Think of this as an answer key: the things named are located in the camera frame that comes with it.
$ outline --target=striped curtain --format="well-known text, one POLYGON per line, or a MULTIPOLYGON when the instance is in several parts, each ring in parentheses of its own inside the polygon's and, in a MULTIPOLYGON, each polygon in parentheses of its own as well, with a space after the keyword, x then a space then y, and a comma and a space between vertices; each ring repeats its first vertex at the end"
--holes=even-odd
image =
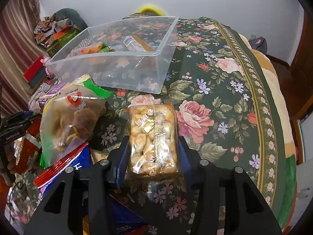
POLYGON ((40 21, 39 0, 9 0, 0 14, 1 117, 28 109, 30 96, 23 73, 45 51, 34 39, 40 21))

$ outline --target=metal pivot bolt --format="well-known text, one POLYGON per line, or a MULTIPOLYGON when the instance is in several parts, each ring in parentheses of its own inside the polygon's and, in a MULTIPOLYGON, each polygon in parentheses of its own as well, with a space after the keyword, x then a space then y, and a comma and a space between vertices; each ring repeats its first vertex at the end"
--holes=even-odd
POLYGON ((100 165, 102 165, 102 166, 106 166, 106 165, 108 165, 109 164, 109 161, 107 160, 107 159, 102 159, 101 161, 100 161, 100 165))
POLYGON ((200 160, 200 164, 201 164, 202 166, 207 166, 207 165, 209 164, 209 161, 206 160, 206 159, 201 159, 201 160, 200 160))
POLYGON ((243 173, 243 172, 244 172, 243 168, 241 168, 241 167, 239 167, 239 166, 237 166, 237 167, 235 168, 235 171, 236 171, 237 173, 243 173))
POLYGON ((72 166, 69 166, 65 169, 66 173, 71 173, 74 170, 74 168, 72 166))

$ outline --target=transparent container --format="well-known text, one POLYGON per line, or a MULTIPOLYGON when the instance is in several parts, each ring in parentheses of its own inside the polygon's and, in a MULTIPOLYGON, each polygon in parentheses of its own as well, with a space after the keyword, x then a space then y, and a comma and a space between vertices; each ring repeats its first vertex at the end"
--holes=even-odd
POLYGON ((158 94, 176 48, 177 21, 154 16, 88 27, 56 53, 50 65, 62 82, 89 74, 99 86, 158 94), (115 51, 80 54, 99 43, 115 51))

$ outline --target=bag of buns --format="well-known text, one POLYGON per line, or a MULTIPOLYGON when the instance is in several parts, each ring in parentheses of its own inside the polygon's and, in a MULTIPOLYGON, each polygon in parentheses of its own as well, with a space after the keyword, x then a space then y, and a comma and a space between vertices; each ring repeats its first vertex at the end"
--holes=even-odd
POLYGON ((91 81, 85 86, 71 85, 44 106, 40 137, 48 166, 86 142, 99 116, 106 112, 105 98, 111 92, 93 85, 91 81))
POLYGON ((130 172, 148 177, 178 172, 176 113, 171 104, 132 106, 129 124, 130 172))

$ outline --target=dark green floral fabric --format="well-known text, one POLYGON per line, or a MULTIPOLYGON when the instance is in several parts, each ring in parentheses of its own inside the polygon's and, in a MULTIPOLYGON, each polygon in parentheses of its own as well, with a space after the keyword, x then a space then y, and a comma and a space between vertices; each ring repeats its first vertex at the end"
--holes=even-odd
MULTIPOLYGON (((173 103, 179 134, 188 145, 219 167, 243 167, 278 216, 285 189, 284 140, 258 61, 235 31, 205 17, 180 19, 174 44, 161 93, 113 89, 90 147, 108 154, 119 146, 128 135, 127 107, 173 103)), ((153 84, 152 78, 144 82, 153 84)), ((132 181, 114 196, 151 224, 145 234, 190 233, 198 191, 187 192, 179 174, 132 181)), ((224 219, 221 206, 220 228, 224 219)))

